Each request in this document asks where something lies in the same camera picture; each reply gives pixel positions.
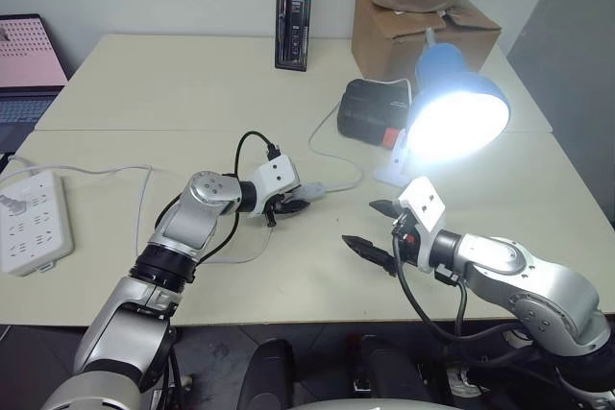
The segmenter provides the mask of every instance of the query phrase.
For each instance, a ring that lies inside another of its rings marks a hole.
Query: desk lamp
[[[427,30],[428,48],[416,65],[421,89],[410,104],[406,128],[400,132],[388,164],[374,172],[376,180],[406,186],[410,154],[425,161],[463,157],[504,131],[508,101],[491,80],[471,72],[461,52],[450,43],[435,43]]]

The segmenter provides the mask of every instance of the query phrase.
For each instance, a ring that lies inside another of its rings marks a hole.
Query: blue lamp shade
[[[504,94],[491,80],[469,71],[452,44],[428,48],[416,77],[421,92],[412,102],[406,145],[416,156],[462,157],[504,131],[510,118]]]

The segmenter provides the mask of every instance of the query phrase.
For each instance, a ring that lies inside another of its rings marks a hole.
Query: cardboard box
[[[397,13],[371,0],[356,0],[353,55],[363,77],[377,81],[409,78],[416,87],[414,67],[429,27],[438,42],[458,47],[475,71],[480,70],[501,31],[468,0],[459,1],[443,18],[435,12]]]

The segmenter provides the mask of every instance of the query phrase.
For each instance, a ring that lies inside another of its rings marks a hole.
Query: power outlet
[[[11,184],[0,194],[26,202],[15,215],[0,205],[0,269],[15,276],[47,271],[73,251],[62,179],[42,172]]]

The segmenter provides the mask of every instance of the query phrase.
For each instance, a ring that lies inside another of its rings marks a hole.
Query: white table
[[[306,122],[313,125],[317,119]],[[225,130],[34,132],[19,154],[37,163],[85,168],[154,165],[157,170],[143,210],[142,246],[158,212],[193,172],[231,170],[239,136],[239,131]],[[275,141],[293,158],[303,181],[344,181],[352,176],[339,162],[310,153],[303,135],[279,132]],[[316,142],[334,145],[335,152],[360,160],[366,168],[383,163],[388,155],[342,138],[333,121]],[[259,143],[251,141],[242,157],[243,171],[263,158]],[[12,163],[9,170],[17,166]],[[463,161],[438,168],[414,165],[412,171],[428,174],[440,192],[448,207],[447,229],[510,237],[541,258],[579,270],[599,290],[602,309],[615,312],[615,233],[551,134],[504,133]],[[0,276],[4,324],[88,325],[134,263],[135,201],[143,173],[62,175],[75,251],[44,274]],[[201,267],[195,283],[184,291],[175,324],[416,319],[397,281],[356,256],[340,239],[341,234],[356,234],[390,249],[391,220],[367,203],[397,193],[368,175],[360,187],[331,194],[301,214],[281,219],[255,260]],[[261,246],[264,235],[255,224],[242,227],[231,251],[245,254],[255,242]],[[452,319],[458,296],[454,288],[411,268],[407,275],[434,319]],[[509,317],[473,295],[467,314],[474,319]]]
[[[106,36],[37,130],[271,132],[326,113],[361,77],[346,39],[311,39],[306,73],[275,69],[273,50],[272,38]],[[552,130],[499,47],[482,72],[510,101],[509,132]]]

